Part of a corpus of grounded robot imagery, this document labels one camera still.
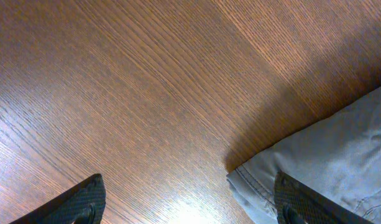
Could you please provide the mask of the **grey shorts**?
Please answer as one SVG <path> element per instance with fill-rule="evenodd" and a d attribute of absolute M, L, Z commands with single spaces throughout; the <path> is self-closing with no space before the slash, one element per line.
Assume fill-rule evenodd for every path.
<path fill-rule="evenodd" d="M 277 221 L 273 188 L 279 171 L 381 223 L 381 87 L 227 175 L 234 198 L 255 223 Z"/>

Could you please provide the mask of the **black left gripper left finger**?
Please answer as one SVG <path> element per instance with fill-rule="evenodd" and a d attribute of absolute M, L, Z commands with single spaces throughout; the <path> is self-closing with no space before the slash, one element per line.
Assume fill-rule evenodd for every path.
<path fill-rule="evenodd" d="M 105 207 L 103 177 L 93 174 L 13 223 L 100 224 Z"/>

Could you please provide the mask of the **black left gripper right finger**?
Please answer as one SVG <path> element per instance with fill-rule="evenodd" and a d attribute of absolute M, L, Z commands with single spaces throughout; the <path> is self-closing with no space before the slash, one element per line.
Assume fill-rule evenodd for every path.
<path fill-rule="evenodd" d="M 273 189 L 279 224 L 371 224 L 282 171 Z"/>

